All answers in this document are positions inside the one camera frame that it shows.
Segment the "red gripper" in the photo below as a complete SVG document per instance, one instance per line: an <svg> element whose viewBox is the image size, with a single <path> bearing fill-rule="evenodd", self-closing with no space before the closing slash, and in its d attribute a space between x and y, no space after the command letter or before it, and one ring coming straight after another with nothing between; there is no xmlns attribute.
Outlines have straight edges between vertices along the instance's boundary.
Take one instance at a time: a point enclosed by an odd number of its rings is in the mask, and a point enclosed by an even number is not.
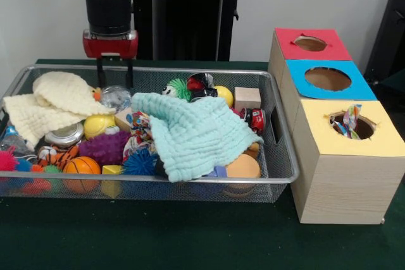
<svg viewBox="0 0 405 270"><path fill-rule="evenodd" d="M127 65L126 87L133 87L133 62L137 55L139 37L136 30L125 35L101 36L86 29L83 31L82 42L88 58L96 58L97 78L100 88L106 85L103 69L103 56L118 55L125 59Z"/></svg>

